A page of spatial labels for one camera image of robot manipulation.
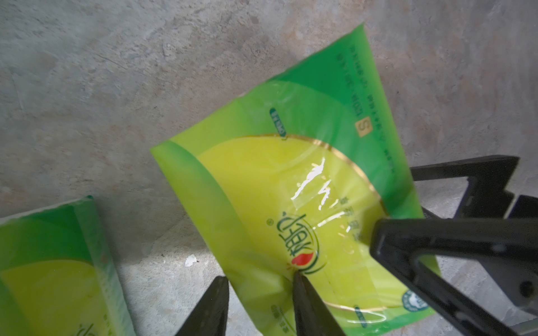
screw hole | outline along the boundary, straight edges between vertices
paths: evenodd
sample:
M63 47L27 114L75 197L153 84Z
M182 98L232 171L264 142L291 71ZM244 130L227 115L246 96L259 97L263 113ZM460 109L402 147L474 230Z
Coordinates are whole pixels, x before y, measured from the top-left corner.
M519 293L523 297L530 298L534 294L534 285L530 281L523 281L519 284Z

concrete floor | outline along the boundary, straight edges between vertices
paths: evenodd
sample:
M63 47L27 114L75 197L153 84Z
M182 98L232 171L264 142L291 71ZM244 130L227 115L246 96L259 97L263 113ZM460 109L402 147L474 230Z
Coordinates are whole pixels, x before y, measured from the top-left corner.
M220 268L150 147L363 21L409 164L518 155L509 188L538 196L534 1L1 0L0 217L94 195L137 333L172 335ZM447 216L465 185L418 187ZM476 263L442 269L528 318ZM256 334L236 297L228 334Z

round certification logo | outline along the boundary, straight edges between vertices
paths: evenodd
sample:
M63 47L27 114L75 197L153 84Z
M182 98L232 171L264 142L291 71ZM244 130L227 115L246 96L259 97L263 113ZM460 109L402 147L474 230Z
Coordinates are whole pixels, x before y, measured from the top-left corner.
M428 307L428 304L423 299L410 290L406 291L402 296L402 303L404 308L410 312L421 311Z

green plastic package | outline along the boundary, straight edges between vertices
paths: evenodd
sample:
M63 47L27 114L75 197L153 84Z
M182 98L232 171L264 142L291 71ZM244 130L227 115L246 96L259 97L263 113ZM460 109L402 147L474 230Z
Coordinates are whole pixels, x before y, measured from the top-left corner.
M91 196L0 219L0 335L135 336Z
M433 313L369 255L422 211L363 26L152 153L264 335L296 334L297 270L350 336Z

red leaf logo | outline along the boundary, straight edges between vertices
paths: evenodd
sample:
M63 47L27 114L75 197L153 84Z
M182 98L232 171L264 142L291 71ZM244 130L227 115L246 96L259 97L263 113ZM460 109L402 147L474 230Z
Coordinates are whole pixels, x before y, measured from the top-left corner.
M310 260L312 260L313 256L314 256L314 252L309 253L309 254L306 254L306 253L299 254L298 256L293 258L292 264L295 264L297 266L304 266L308 264Z

